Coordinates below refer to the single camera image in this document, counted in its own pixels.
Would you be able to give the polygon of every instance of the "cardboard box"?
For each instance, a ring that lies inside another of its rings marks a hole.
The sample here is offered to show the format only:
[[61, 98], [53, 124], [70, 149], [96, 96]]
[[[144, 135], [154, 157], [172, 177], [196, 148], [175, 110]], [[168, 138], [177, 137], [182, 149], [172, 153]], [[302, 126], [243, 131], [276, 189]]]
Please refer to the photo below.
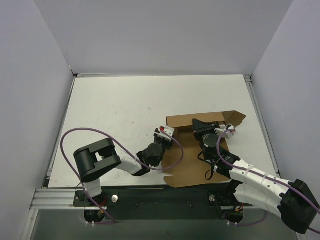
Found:
[[[174, 136], [181, 143], [184, 149], [184, 158], [177, 166], [164, 171], [172, 176], [165, 176], [165, 182], [173, 188], [196, 186], [203, 184], [212, 184], [225, 182], [229, 179], [219, 173], [214, 173], [211, 180], [206, 180], [205, 174], [211, 169], [210, 165], [199, 160], [198, 154], [201, 152], [199, 142], [196, 140], [192, 129], [192, 119], [198, 119], [202, 122], [220, 124], [232, 124], [239, 126], [246, 118], [246, 115], [238, 111], [208, 112], [178, 116], [167, 116], [166, 125], [175, 128]], [[226, 141], [221, 141], [221, 146], [227, 150]], [[181, 157], [181, 150], [173, 144], [172, 149], [166, 151], [161, 162], [163, 168], [172, 166]]]

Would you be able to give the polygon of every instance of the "white tabletop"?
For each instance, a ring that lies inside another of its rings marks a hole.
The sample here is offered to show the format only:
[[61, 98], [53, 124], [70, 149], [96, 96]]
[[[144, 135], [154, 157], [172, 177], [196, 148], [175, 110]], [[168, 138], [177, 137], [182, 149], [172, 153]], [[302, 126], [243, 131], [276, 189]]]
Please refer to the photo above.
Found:
[[[242, 75], [135, 76], [76, 78], [62, 134], [73, 128], [94, 128], [115, 137], [132, 153], [153, 142], [155, 128], [166, 116], [236, 110], [246, 115], [235, 136], [227, 140], [231, 153], [275, 175], [244, 77]], [[78, 131], [67, 136], [64, 148], [71, 163], [75, 150], [104, 137]], [[102, 186], [162, 185], [165, 174], [141, 177], [119, 169], [101, 177]], [[50, 188], [75, 187], [79, 180], [64, 160], [55, 156]]]

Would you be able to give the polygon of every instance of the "bolt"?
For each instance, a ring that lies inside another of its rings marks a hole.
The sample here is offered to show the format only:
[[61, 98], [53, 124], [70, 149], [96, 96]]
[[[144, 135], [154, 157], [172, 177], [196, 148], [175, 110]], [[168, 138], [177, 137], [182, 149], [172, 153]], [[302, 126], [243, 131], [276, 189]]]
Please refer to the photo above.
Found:
[[118, 202], [118, 196], [117, 196], [117, 195], [113, 195], [113, 196], [111, 197], [111, 201], [112, 201], [113, 203]]
[[210, 196], [209, 196], [209, 201], [210, 202], [214, 202], [216, 199], [215, 199], [215, 195], [213, 195], [213, 194], [211, 194]]

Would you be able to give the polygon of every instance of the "gray wall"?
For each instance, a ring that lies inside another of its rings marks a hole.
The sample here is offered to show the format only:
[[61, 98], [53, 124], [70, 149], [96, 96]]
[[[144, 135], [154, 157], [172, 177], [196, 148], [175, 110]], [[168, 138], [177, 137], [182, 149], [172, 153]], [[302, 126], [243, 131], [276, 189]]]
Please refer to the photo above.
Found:
[[73, 80], [32, 0], [0, 2], [0, 235], [20, 238]]
[[252, 74], [293, 0], [35, 0], [74, 73]]
[[[281, 176], [305, 181], [320, 201], [319, 0], [293, 2], [252, 82]], [[319, 216], [312, 226], [320, 230]]]

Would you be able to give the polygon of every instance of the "purple cable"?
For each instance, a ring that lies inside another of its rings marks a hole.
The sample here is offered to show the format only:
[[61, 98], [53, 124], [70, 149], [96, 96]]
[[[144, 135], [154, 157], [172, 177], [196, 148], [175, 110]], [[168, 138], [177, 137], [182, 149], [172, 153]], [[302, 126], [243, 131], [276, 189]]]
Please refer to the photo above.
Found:
[[[224, 164], [226, 164], [226, 165], [228, 165], [228, 166], [230, 166], [230, 167], [232, 167], [232, 168], [235, 168], [235, 169], [240, 169], [240, 170], [243, 170], [243, 171], [247, 171], [248, 169], [245, 168], [245, 167], [235, 166], [235, 165], [227, 162], [227, 161], [221, 156], [221, 153], [220, 153], [220, 142], [221, 142], [221, 139], [223, 138], [223, 136], [224, 136], [227, 132], [234, 132], [234, 131], [236, 131], [236, 130], [227, 129], [227, 130], [225, 130], [225, 131], [219, 136], [218, 142], [217, 142], [217, 144], [216, 144], [216, 151], [217, 151], [217, 153], [218, 153], [219, 158], [221, 159], [221, 161], [222, 161]], [[301, 192], [299, 192], [297, 189], [295, 189], [294, 187], [290, 186], [289, 184], [286, 184], [286, 183], [284, 183], [284, 182], [282, 182], [282, 181], [279, 181], [279, 180], [277, 180], [277, 179], [271, 178], [271, 177], [269, 177], [269, 176], [264, 176], [263, 174], [261, 174], [261, 173], [259, 173], [259, 172], [256, 172], [256, 171], [253, 171], [253, 170], [249, 170], [249, 172], [250, 172], [250, 173], [253, 173], [253, 174], [255, 174], [255, 175], [259, 176], [259, 177], [268, 179], [268, 180], [270, 180], [270, 181], [272, 181], [272, 182], [275, 182], [275, 183], [277, 183], [277, 184], [280, 184], [280, 185], [282, 185], [282, 186], [285, 186], [285, 187], [289, 188], [290, 190], [292, 190], [292, 191], [294, 191], [296, 194], [298, 194], [300, 197], [302, 197], [308, 204], [311, 205], [311, 207], [313, 207], [313, 208], [316, 210], [316, 212], [317, 212], [318, 214], [320, 214], [320, 209], [317, 208], [317, 206], [316, 206], [312, 201], [310, 201], [305, 195], [303, 195]], [[315, 232], [315, 233], [317, 233], [317, 234], [320, 234], [320, 231], [315, 230], [315, 229], [313, 229], [313, 228], [309, 228], [309, 230], [311, 230], [311, 231], [313, 231], [313, 232]]]
[[[224, 219], [226, 219], [226, 211], [223, 213], [223, 218]], [[260, 223], [262, 223], [264, 220], [266, 220], [267, 219], [267, 217], [268, 217], [268, 212], [267, 211], [264, 211], [264, 216], [263, 216], [263, 218], [261, 218], [259, 221], [254, 221], [254, 222], [251, 222], [251, 223], [238, 223], [238, 224], [235, 224], [234, 222], [232, 222], [232, 221], [229, 221], [229, 220], [227, 220], [229, 223], [231, 223], [232, 225], [235, 225], [235, 226], [237, 226], [237, 227], [251, 227], [251, 226], [253, 226], [253, 225], [256, 225], [256, 224], [260, 224]]]
[[[182, 145], [176, 140], [174, 139], [172, 136], [170, 136], [169, 134], [167, 134], [166, 132], [162, 131], [161, 132], [166, 135], [167, 137], [169, 137], [171, 140], [173, 140], [180, 148], [181, 148], [181, 158], [179, 159], [179, 161], [177, 161], [175, 164], [173, 164], [172, 166], [169, 166], [169, 167], [166, 167], [166, 168], [162, 168], [162, 169], [157, 169], [157, 168], [153, 168], [153, 167], [149, 167], [148, 165], [144, 164], [143, 162], [141, 162], [140, 160], [138, 160], [131, 152], [129, 152], [122, 144], [120, 144], [120, 142], [118, 142], [114, 137], [112, 137], [111, 135], [103, 132], [103, 131], [100, 131], [100, 130], [97, 130], [97, 129], [94, 129], [94, 128], [88, 128], [88, 127], [78, 127], [78, 128], [73, 128], [73, 129], [70, 129], [68, 130], [62, 137], [61, 137], [61, 141], [60, 141], [60, 149], [61, 149], [61, 153], [65, 159], [65, 161], [67, 162], [67, 164], [69, 165], [69, 167], [72, 169], [72, 171], [75, 173], [75, 175], [78, 177], [78, 179], [80, 180], [81, 182], [81, 177], [79, 175], [79, 173], [77, 172], [77, 170], [74, 168], [74, 166], [71, 164], [71, 162], [69, 161], [66, 153], [65, 153], [65, 150], [64, 150], [64, 140], [66, 138], [66, 136], [72, 132], [75, 132], [75, 131], [91, 131], [91, 132], [95, 132], [95, 133], [98, 133], [98, 134], [102, 134], [104, 136], [106, 136], [107, 138], [110, 138], [112, 141], [114, 141], [117, 145], [119, 145], [120, 148], [122, 148], [127, 154], [129, 154], [130, 157], [132, 157], [134, 160], [136, 160], [140, 165], [150, 169], [150, 170], [154, 170], [154, 171], [163, 171], [163, 170], [168, 170], [168, 169], [172, 169], [174, 168], [175, 166], [177, 166], [181, 161], [182, 159], [184, 158], [184, 148], [182, 147]], [[107, 213], [106, 210], [104, 210], [86, 191], [85, 189], [85, 186], [84, 184], [81, 182], [82, 184], [82, 188], [83, 188], [83, 192], [84, 194], [91, 200], [91, 202], [93, 202], [94, 205], [96, 205], [107, 217], [109, 217], [112, 222], [101, 222], [100, 224], [115, 224], [116, 223], [116, 220], [109, 214]]]

